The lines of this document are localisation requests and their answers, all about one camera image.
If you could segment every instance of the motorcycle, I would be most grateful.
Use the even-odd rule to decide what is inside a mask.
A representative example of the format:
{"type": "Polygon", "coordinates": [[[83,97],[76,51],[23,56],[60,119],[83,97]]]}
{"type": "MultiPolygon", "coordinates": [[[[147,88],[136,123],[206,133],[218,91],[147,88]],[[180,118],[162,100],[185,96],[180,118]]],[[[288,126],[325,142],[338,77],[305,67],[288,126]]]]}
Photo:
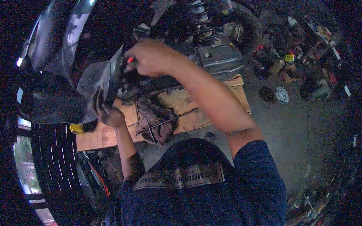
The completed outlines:
{"type": "Polygon", "coordinates": [[[181,89],[171,76],[123,73],[123,54],[141,37],[165,42],[221,82],[243,74],[244,57],[256,50],[261,31],[257,17],[241,7],[250,8],[230,0],[52,0],[16,62],[24,91],[20,116],[34,123],[84,124],[96,120],[96,90],[103,89],[111,105],[116,97],[137,100],[181,89]]]}

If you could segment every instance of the dark blue t-shirt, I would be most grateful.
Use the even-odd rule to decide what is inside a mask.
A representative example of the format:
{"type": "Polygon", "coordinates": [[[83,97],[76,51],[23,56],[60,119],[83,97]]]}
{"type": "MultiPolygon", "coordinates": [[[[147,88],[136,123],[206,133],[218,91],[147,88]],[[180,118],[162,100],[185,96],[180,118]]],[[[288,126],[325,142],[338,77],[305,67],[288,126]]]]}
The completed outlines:
{"type": "Polygon", "coordinates": [[[266,142],[242,147],[235,168],[213,143],[172,145],[144,176],[125,181],[111,225],[284,225],[286,190],[266,142]]]}

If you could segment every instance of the wooden workbench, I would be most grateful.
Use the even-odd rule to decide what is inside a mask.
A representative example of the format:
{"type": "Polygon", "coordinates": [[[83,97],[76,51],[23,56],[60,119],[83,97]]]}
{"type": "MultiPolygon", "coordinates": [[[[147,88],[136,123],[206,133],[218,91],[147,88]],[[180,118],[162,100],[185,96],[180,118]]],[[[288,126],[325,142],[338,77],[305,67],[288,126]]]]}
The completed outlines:
{"type": "MultiPolygon", "coordinates": [[[[242,87],[244,84],[242,78],[239,77],[233,81],[226,81],[224,84],[229,87],[250,114],[251,112],[248,100],[242,87]]],[[[180,115],[197,108],[196,102],[192,100],[191,95],[186,90],[174,90],[170,94],[161,93],[158,95],[158,98],[166,107],[172,108],[176,115],[180,115]]],[[[113,106],[123,112],[127,125],[137,122],[136,108],[134,104],[131,106],[125,106],[122,105],[121,100],[117,99],[113,106]]],[[[212,122],[206,117],[206,115],[202,111],[196,111],[178,119],[178,127],[176,128],[174,134],[199,129],[209,125],[212,125],[212,122]]],[[[136,136],[135,129],[136,125],[128,128],[133,141],[143,141],[144,139],[141,135],[136,136]]],[[[97,128],[93,133],[77,135],[76,140],[78,151],[106,148],[117,145],[114,129],[103,123],[98,123],[97,128]]]]}

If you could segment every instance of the coil spring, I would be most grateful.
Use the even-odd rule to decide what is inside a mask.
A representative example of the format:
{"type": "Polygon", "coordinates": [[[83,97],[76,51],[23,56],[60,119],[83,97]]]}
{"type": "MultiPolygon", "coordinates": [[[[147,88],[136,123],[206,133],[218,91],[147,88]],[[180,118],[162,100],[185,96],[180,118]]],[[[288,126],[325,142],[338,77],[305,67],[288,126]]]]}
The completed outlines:
{"type": "Polygon", "coordinates": [[[217,38],[217,34],[210,24],[211,20],[207,16],[204,5],[206,5],[205,2],[195,1],[190,5],[189,12],[193,25],[194,40],[197,43],[209,45],[217,38]]]}

